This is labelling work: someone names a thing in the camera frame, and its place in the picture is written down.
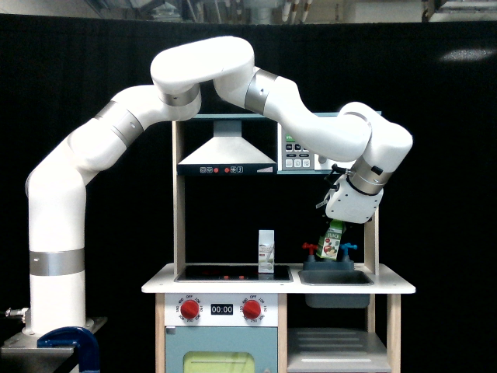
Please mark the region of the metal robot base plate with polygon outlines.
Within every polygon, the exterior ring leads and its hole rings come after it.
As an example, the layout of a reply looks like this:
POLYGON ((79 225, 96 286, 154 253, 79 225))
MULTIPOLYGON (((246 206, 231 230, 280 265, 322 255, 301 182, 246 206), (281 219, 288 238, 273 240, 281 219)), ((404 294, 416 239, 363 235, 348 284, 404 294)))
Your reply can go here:
MULTIPOLYGON (((106 317, 87 319, 84 328, 95 333, 107 322, 106 317)), ((42 335, 22 331, 1 345, 2 372, 80 372, 73 347, 38 348, 42 335)))

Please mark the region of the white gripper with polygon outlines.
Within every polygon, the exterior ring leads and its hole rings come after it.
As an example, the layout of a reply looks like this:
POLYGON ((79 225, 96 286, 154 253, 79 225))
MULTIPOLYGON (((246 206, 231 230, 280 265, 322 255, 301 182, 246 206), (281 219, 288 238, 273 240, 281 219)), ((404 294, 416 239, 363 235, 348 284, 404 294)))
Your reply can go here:
POLYGON ((345 234, 345 221, 363 224, 373 217, 384 191, 376 195, 362 194, 349 185, 346 176, 340 176, 337 184, 338 190, 329 191, 325 214, 328 218, 342 221, 342 234, 345 234))

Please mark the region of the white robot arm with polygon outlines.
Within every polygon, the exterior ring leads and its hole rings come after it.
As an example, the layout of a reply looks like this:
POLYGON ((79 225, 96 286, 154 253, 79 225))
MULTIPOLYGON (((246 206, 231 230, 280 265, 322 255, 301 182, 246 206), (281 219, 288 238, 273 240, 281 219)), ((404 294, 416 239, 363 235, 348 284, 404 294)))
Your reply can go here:
POLYGON ((197 115, 202 82, 211 81, 224 101, 281 124, 306 149, 352 163, 327 202, 333 219, 368 221, 412 147, 406 129, 362 103, 346 104, 335 119, 316 116, 293 81, 255 66, 252 45, 239 37, 165 50, 153 59, 151 78, 117 93, 27 178, 31 333, 85 325, 87 184, 151 125, 197 115))

